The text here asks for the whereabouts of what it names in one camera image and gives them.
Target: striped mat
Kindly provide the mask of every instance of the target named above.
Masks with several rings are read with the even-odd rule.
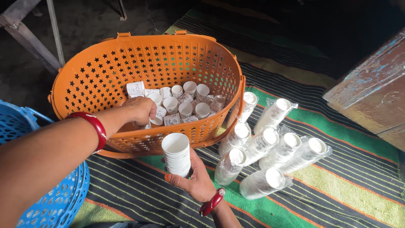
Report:
[[[257,169],[244,168],[225,196],[242,226],[405,227],[397,149],[322,99],[342,70],[316,48],[299,43],[276,18],[244,7],[240,1],[203,0],[166,34],[187,29],[215,37],[237,56],[246,90],[260,98],[248,120],[252,128],[267,97],[287,98],[299,108],[282,124],[301,136],[321,138],[333,154],[294,172],[292,187],[252,201],[239,194],[239,183]],[[196,150],[211,178],[220,158],[217,149],[218,144]],[[89,193],[73,227],[126,220],[215,227],[211,217],[198,215],[199,203],[164,180],[160,156],[117,160],[92,155],[87,163]]]

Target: blue basket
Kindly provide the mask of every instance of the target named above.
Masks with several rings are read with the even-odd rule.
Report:
[[[37,118],[34,115],[53,122],[33,109],[20,108],[0,100],[0,145],[38,129]],[[89,168],[86,162],[83,162],[24,212],[17,227],[69,227],[86,197],[89,180]]]

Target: orange nail polish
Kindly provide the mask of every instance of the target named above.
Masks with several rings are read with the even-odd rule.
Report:
[[[167,182],[169,182],[170,181],[170,174],[166,174],[165,176],[164,176],[164,179],[167,181]]]

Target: bangle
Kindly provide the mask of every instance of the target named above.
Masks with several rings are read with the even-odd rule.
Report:
[[[217,193],[214,195],[214,197],[204,203],[201,208],[200,208],[200,215],[201,216],[207,216],[219,203],[220,201],[224,198],[225,195],[225,189],[224,188],[219,188],[217,189]]]
[[[73,117],[80,117],[85,119],[87,122],[89,122],[91,125],[93,125],[94,129],[97,132],[98,136],[98,146],[96,151],[94,151],[92,154],[100,152],[101,149],[103,149],[106,141],[107,141],[107,136],[105,133],[105,129],[101,122],[97,119],[97,117],[85,113],[85,112],[72,112],[70,113],[65,119],[73,118]]]

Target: orange basket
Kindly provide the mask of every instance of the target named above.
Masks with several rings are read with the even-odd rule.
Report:
[[[60,69],[48,99],[62,120],[71,112],[99,112],[121,105],[128,96],[125,85],[138,81],[143,81],[145,88],[172,87],[187,81],[204,83],[210,94],[226,98],[225,108],[191,123],[138,131],[121,129],[107,140],[107,146],[117,152],[102,150],[99,154],[121,159],[161,155],[163,137],[174,132],[187,135],[193,148],[217,143],[236,124],[234,121],[216,136],[245,87],[236,56],[213,37],[186,34],[185,30],[175,35],[133,37],[118,33],[116,39],[88,47],[70,59]]]

